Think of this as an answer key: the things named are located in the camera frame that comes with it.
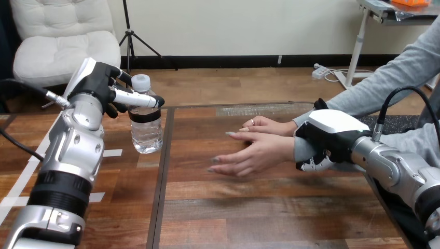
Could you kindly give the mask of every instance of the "water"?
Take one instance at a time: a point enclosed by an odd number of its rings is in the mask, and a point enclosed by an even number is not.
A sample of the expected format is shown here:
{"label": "water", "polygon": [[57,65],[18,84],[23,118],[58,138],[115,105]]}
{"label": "water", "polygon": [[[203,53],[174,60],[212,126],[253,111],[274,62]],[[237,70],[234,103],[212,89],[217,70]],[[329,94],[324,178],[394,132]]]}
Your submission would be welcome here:
{"label": "water", "polygon": [[[133,114],[147,115],[157,111],[157,108],[130,106]],[[162,126],[160,118],[148,123],[131,121],[131,138],[134,148],[143,154],[153,153],[162,148]]]}

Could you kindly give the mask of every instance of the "water bottle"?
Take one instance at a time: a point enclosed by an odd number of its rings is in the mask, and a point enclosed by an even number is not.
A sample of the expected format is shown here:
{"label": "water bottle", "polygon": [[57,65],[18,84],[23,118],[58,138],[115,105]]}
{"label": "water bottle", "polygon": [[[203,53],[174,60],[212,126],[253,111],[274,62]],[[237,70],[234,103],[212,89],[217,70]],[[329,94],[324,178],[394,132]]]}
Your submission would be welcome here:
{"label": "water bottle", "polygon": [[[138,74],[131,79],[133,89],[140,94],[156,95],[151,90],[150,77]],[[139,153],[155,152],[162,147],[162,126],[160,108],[129,106],[131,138]]]}

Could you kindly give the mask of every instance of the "human hand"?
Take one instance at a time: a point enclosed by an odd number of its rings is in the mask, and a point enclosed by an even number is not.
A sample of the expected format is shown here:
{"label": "human hand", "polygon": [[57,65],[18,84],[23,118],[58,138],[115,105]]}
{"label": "human hand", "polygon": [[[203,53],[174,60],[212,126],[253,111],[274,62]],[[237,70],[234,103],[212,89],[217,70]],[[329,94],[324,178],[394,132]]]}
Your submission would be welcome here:
{"label": "human hand", "polygon": [[242,125],[243,128],[240,129],[240,131],[268,133],[279,136],[293,136],[293,132],[298,128],[296,123],[293,121],[279,123],[262,116],[256,116],[252,120],[255,124],[252,124],[252,121],[249,120]]}
{"label": "human hand", "polygon": [[294,160],[294,137],[252,132],[228,134],[235,140],[250,141],[253,144],[237,153],[212,158],[213,163],[220,164],[209,167],[209,172],[244,177]]}

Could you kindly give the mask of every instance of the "wooden table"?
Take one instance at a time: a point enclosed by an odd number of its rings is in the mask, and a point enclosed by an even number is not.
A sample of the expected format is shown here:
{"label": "wooden table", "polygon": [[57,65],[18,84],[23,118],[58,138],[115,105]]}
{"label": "wooden table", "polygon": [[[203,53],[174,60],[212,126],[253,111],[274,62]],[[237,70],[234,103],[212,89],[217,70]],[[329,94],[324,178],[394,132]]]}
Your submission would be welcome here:
{"label": "wooden table", "polygon": [[[304,173],[292,163],[250,178],[207,171],[211,157],[246,146],[225,132],[237,131],[256,115],[289,121],[311,107],[169,107],[162,113],[162,151],[148,155],[135,151],[126,114],[105,117],[105,149],[122,153],[103,159],[92,193],[104,194],[89,205],[79,248],[406,248],[360,173]],[[0,116],[0,126],[32,149],[42,149],[57,116]],[[14,196],[11,189],[19,187],[30,156],[3,137],[0,148],[3,245],[38,168]],[[8,205],[6,197],[18,198]]]}

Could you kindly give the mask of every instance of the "bottle label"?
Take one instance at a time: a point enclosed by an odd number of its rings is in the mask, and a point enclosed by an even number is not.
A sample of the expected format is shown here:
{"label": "bottle label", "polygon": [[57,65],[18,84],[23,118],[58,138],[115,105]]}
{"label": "bottle label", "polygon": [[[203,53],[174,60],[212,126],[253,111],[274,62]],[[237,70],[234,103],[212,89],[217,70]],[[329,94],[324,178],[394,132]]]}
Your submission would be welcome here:
{"label": "bottle label", "polygon": [[134,114],[128,111],[128,116],[131,121],[136,123],[150,123],[160,118],[160,109],[147,115]]}

